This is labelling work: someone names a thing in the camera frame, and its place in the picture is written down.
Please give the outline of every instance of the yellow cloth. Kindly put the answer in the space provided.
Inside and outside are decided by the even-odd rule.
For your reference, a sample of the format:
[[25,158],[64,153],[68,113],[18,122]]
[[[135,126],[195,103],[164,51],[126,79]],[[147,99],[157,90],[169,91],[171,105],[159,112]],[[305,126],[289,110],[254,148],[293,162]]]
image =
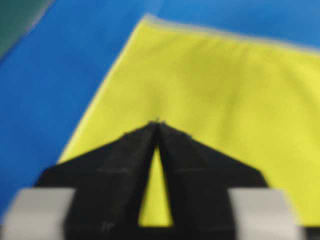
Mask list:
[[[156,119],[258,168],[303,224],[320,225],[317,53],[143,19],[60,161]],[[167,202],[150,189],[163,215],[149,207],[139,222],[169,225]]]

